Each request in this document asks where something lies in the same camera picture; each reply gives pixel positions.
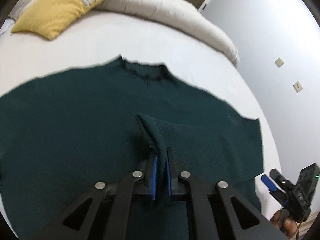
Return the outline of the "person's right hand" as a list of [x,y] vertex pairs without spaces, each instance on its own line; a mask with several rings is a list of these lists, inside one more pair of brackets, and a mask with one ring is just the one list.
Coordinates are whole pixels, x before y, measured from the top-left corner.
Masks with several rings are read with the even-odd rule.
[[[271,217],[270,219],[270,222],[277,228],[277,229],[280,229],[279,227],[279,220],[280,220],[280,217],[281,217],[281,212],[282,212],[282,209],[276,211],[273,216]],[[283,220],[283,223],[282,223],[282,226],[281,228],[284,228],[286,233],[285,235],[287,236],[287,238],[291,239],[291,238],[295,238],[298,236],[299,234],[299,231],[298,231],[298,224],[292,220],[291,218],[287,217],[287,218],[284,218]]]

